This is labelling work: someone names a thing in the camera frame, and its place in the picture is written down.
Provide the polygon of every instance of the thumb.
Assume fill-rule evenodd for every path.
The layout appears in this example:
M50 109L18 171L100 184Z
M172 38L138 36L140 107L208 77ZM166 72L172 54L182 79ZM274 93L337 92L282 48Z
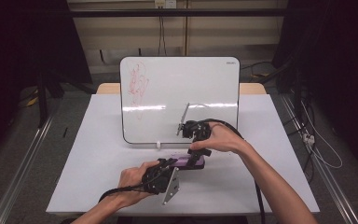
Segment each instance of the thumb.
M191 150L198 150L209 146L209 139L204 141L194 142L190 145Z

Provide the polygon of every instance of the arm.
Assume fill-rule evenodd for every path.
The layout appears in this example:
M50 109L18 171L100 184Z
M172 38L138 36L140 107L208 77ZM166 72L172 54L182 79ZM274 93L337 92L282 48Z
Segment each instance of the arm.
M210 122L210 126L212 129L210 138L191 144L191 149L208 147L238 154L263 191L280 223L317 223L293 188L248 142L221 123Z
M144 162L139 168L133 167L123 170L121 172L120 181L117 187L123 188L140 184L146 169L157 164L158 161ZM151 194L149 193L140 191L125 191L115 193L111 196L105 197L102 201L100 201L97 205L95 205L73 223L100 223L110 215L114 214L117 210L138 203L143 198L150 195Z

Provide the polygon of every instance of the black tripod leg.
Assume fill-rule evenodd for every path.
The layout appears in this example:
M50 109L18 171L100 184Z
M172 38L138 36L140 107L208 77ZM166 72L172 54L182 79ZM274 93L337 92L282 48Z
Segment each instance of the black tripod leg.
M45 124L48 118L48 102L46 100L46 86L45 86L45 78L43 73L40 72L37 77L37 95L39 100L39 126L41 128L43 124Z
M303 122L302 119L302 103L301 103L301 72L296 70L296 84L295 84L295 115L300 123Z

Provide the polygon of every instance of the table surface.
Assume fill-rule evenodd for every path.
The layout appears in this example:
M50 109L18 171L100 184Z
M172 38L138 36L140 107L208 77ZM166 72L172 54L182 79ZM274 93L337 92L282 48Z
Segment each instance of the table surface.
M97 94L120 94L119 83L103 83L97 90ZM240 94L267 94L260 83L240 83Z
M101 87L104 90L100 88L100 94L91 97L48 206L49 213L84 213L97 203L103 192L117 185L121 170L139 166L143 161L169 158L175 153L186 154L187 146L153 149L134 147L124 142L120 97L103 94L112 93L106 88L108 86L119 87L118 84L103 84ZM244 94L240 97L239 131L297 191L310 211L319 212L276 109L265 91L264 94ZM159 194L122 209L116 215L231 216L259 213L254 180L235 154L214 151L210 158L206 158L203 170L181 171L180 184L181 190L167 205L162 205L164 194ZM266 212L271 212L265 200L264 205Z

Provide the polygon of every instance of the metal frame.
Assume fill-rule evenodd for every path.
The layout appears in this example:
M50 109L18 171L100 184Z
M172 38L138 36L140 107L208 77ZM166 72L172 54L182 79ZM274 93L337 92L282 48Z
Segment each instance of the metal frame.
M52 122L54 115L57 113L57 110L60 106L61 100L55 99L52 103L51 113L47 117L45 124L37 129L34 140L30 147L28 148L27 153L25 154L24 159L21 162L19 169L14 175L13 179L10 182L9 187L7 188L4 196L0 201L0 224L6 223L8 215L16 202L17 197L20 194L22 185L25 182L25 179L31 170L31 167L34 163L34 159L37 156L39 148L42 146L43 140L48 133L48 129Z
M21 10L20 15L36 17L276 17L304 15L312 8L248 8L248 9L104 9L104 10Z
M289 114L290 118L293 120L294 125L296 126L296 129L299 131L301 129L300 121L296 118L296 114L293 111L294 104L289 99L289 97L281 95L281 100L283 102L284 107L287 110L287 113ZM307 151L311 153L311 147L309 144L306 144ZM314 149L315 153L318 153L318 156L322 158L321 153L319 152L318 148L316 147ZM334 178L333 174L330 171L330 168L322 161L320 161L316 156L315 153L312 153L311 157L313 160L314 165L318 169L318 172L320 173L322 180L324 181L328 191L331 194L331 197L333 198L334 203L337 206L337 209L339 210L340 214L345 220L345 223L353 224L358 223L358 217L356 216L354 209L351 206L350 201L348 200L347 196L345 195L342 188L339 186L338 182Z

